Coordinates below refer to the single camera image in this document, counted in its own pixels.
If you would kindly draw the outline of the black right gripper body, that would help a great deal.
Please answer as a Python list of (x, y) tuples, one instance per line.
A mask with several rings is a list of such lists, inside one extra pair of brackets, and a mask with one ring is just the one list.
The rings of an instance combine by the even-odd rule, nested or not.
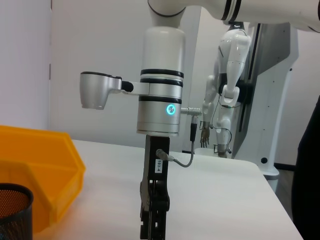
[(140, 182), (141, 208), (145, 211), (156, 201), (159, 201), (166, 211), (170, 209), (167, 187), (169, 162), (156, 155), (157, 150), (168, 154), (169, 149), (169, 137), (145, 136), (143, 176)]

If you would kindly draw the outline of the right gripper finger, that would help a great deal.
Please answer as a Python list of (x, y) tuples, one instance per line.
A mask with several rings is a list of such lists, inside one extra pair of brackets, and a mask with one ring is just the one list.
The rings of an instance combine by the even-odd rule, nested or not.
[(155, 201), (147, 211), (143, 204), (140, 207), (140, 239), (141, 240), (165, 240), (166, 218), (168, 212), (167, 201)]

